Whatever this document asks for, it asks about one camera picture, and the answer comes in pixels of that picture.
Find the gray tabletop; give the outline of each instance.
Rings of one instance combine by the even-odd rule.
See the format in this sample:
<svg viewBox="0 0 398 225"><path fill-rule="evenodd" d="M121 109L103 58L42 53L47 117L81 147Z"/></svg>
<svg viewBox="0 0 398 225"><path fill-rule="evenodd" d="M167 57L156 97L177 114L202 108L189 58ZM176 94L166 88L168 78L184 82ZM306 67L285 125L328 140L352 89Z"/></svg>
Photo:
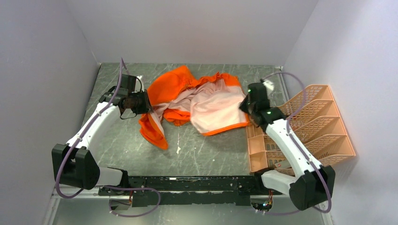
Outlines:
<svg viewBox="0 0 398 225"><path fill-rule="evenodd" d="M142 75L144 86L149 85L160 75L182 64L127 64L132 75ZM191 73L200 78L217 72L236 75L244 91L247 85L274 72L273 66L187 64ZM118 63L103 63L99 70L92 95L87 106L84 122L94 112L98 99L109 88L116 85ZM279 76L271 81L276 85L269 98L272 105L282 105L285 94ZM123 117L130 117L131 111ZM150 144L140 134L138 119L118 120L108 130L99 147L90 150L96 154L98 163L104 167L127 170L129 175L247 175L247 139L244 128L230 130L218 135L204 137L195 127L187 123L180 127L163 121L162 126L168 141L168 150L161 150Z"/></svg>

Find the white wall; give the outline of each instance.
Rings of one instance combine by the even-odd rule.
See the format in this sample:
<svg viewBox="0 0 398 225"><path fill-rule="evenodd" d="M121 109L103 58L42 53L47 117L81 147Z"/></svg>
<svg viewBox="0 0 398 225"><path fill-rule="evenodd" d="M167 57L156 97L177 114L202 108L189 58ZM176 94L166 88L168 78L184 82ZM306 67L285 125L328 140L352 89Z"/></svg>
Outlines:
<svg viewBox="0 0 398 225"><path fill-rule="evenodd" d="M36 225L51 149L80 127L98 66L63 0L0 5L0 224Z"/></svg>
<svg viewBox="0 0 398 225"><path fill-rule="evenodd" d="M282 65L318 0L67 0L100 62Z"/></svg>
<svg viewBox="0 0 398 225"><path fill-rule="evenodd" d="M320 0L285 64L331 86L358 154L336 167L337 225L398 224L397 12L396 0Z"/></svg>

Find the plastic basket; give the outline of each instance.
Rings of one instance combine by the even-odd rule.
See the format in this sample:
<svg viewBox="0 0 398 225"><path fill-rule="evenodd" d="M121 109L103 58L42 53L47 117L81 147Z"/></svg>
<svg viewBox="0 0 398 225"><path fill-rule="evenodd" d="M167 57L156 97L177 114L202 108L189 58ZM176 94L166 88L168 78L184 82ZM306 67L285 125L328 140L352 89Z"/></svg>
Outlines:
<svg viewBox="0 0 398 225"><path fill-rule="evenodd" d="M291 119L297 137L323 165L335 165L355 156L337 105L327 85L310 85L306 88L306 105ZM303 99L302 92L284 105L283 113L290 115ZM275 142L256 125L246 127L251 172L272 167L286 160ZM294 175L291 168L277 169Z"/></svg>

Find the robotic arm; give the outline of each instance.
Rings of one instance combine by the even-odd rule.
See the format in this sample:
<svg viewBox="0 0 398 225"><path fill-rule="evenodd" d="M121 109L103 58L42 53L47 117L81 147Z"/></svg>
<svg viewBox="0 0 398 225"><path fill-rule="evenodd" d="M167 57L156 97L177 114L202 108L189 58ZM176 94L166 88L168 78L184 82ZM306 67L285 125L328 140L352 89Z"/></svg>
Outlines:
<svg viewBox="0 0 398 225"><path fill-rule="evenodd" d="M92 189L95 186L103 185L122 188L132 187L130 184L131 178L129 178L127 171L99 167L94 156L89 151L96 149L96 145L105 134L107 128L118 118L121 118L125 110L131 109L135 114L149 113L153 110L148 94L142 86L139 77L122 75L120 89L116 95L113 93L114 89L115 87L111 88L100 98L95 112L88 120L90 121L91 118L98 114L99 117L94 123L90 126L90 122L87 122L77 133L77 138L80 142L72 150L66 161L61 173L61 184L83 189ZM335 179L334 170L330 166L322 166L311 155L290 128L286 116L279 108L270 107L269 100L265 96L267 96L267 89L262 82L250 84L249 93L241 103L240 110L249 114L254 122L262 128L263 132L276 142L289 161L295 177L279 173L273 168L258 171L254 176L259 177L260 189L269 188L288 195L299 210L305 210L326 201L327 190L322 186L321 179L317 174L320 172L326 181L331 196ZM100 113L111 100L111 105ZM90 126L90 128L85 136L80 138L80 134L87 126ZM71 143L75 140L76 137L73 137L67 144L54 146L52 157L55 178L66 153L71 147ZM255 183L253 185L258 185L256 179L250 182ZM170 185L170 182L175 180L175 178L169 179L167 185Z"/></svg>

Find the crumpled garment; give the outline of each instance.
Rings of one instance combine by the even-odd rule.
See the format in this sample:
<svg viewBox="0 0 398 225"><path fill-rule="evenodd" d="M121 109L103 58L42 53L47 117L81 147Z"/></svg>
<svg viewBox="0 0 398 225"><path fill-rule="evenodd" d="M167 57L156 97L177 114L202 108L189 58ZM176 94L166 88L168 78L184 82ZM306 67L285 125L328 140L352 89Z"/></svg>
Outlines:
<svg viewBox="0 0 398 225"><path fill-rule="evenodd" d="M205 136L249 124L247 115L239 110L245 98L240 83L227 73L197 80L187 66L181 66L157 78L147 92L154 112L142 115L140 133L161 149L168 148L163 118L175 126L191 121Z"/></svg>

